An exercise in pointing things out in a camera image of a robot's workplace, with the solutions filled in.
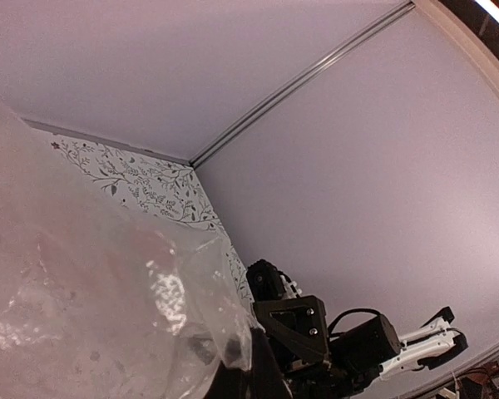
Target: wrinkled plastic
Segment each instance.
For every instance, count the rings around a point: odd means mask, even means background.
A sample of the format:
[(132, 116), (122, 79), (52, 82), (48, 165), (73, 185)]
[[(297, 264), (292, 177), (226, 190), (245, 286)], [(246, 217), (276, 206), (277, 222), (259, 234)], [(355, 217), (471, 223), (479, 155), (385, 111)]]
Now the wrinkled plastic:
[(201, 398), (250, 369), (225, 241), (111, 201), (0, 106), (0, 395)]

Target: floral wallpaper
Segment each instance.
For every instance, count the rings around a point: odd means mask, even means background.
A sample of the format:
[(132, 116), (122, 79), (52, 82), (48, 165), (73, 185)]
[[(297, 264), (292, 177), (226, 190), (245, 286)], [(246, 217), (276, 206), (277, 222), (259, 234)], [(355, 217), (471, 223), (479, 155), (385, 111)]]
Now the floral wallpaper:
[[(192, 229), (213, 230), (229, 239), (189, 166), (90, 141), (41, 134), (72, 167), (123, 206), (141, 209)], [(225, 256), (239, 296), (247, 307), (252, 297), (245, 267), (232, 245)]]

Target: metal rail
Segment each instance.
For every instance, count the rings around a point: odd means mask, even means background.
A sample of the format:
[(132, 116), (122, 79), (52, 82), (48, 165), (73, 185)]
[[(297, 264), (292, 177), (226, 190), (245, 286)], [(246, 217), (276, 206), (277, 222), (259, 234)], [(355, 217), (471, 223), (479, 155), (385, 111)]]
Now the metal rail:
[(379, 32), (407, 15), (414, 8), (415, 5), (411, 1), (401, 4), (376, 21), (370, 23), (367, 27), (355, 34), (353, 37), (350, 37), (346, 42), (333, 49), (320, 60), (316, 61), (307, 69), (302, 71), (294, 79), (287, 82), (277, 91), (274, 91), (274, 93), (262, 100), (257, 106), (253, 107), (249, 112), (247, 112), (233, 125), (228, 127), (215, 140), (213, 140), (200, 153), (190, 159), (190, 165), (195, 169), (199, 168), (207, 160), (209, 160), (212, 156), (217, 154), (232, 140), (239, 136), (243, 131), (253, 125), (258, 119), (274, 109), (279, 103), (281, 103), (301, 87), (312, 81), (316, 76), (319, 76), (321, 73), (328, 70), (338, 60), (344, 58), (352, 50), (359, 47), (367, 40), (374, 37)]

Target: white panel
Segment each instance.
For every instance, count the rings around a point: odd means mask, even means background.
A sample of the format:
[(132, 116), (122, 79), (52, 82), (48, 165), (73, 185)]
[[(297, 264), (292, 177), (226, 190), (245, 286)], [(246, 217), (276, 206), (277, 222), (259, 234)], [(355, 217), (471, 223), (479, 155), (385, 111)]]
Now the white panel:
[(499, 342), (499, 101), (416, 12), (199, 177), (243, 262), (275, 263), (329, 318), (373, 307), (405, 333), (452, 306), (471, 347), (362, 398), (403, 394)]
[(0, 101), (189, 159), (398, 1), (0, 1)]

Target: black wire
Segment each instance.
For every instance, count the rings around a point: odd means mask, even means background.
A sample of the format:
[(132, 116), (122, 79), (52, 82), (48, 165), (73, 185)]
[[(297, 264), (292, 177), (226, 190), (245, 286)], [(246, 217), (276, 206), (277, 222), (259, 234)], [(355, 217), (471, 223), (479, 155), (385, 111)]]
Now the black wire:
[(467, 377), (470, 374), (483, 374), (483, 375), (485, 375), (487, 377), (490, 377), (490, 374), (486, 370), (471, 369), (471, 370), (466, 370), (462, 374), (459, 374), (458, 378)]
[(333, 322), (329, 324), (329, 327), (328, 327), (329, 334), (331, 334), (333, 332), (334, 328), (336, 327), (336, 325), (338, 324), (338, 322), (340, 320), (342, 320), (343, 318), (345, 318), (346, 316), (348, 316), (349, 314), (352, 314), (352, 313), (371, 313), (371, 314), (374, 314), (376, 316), (379, 316), (381, 314), (378, 310), (370, 309), (370, 308), (356, 308), (356, 309), (346, 310), (345, 312), (340, 313), (333, 320)]
[(454, 331), (455, 333), (459, 333), (460, 335), (464, 335), (464, 333), (462, 331), (460, 331), (458, 328), (454, 328), (454, 327), (450, 327), (446, 331)]
[(408, 346), (411, 346), (411, 345), (415, 345), (417, 343), (420, 343), (420, 342), (423, 342), (423, 341), (427, 341), (428, 339), (431, 339), (432, 337), (436, 337), (437, 335), (442, 335), (444, 333), (444, 331), (436, 331), (436, 332), (431, 332), (430, 334), (424, 336), (424, 337), (420, 337), (420, 338), (416, 338), (416, 339), (413, 339), (412, 341), (409, 341), (407, 342), (407, 345)]
[(473, 372), (485, 372), (488, 374), (488, 370), (485, 367), (474, 367), (474, 368), (469, 368), (467, 369), (464, 373), (473, 373)]

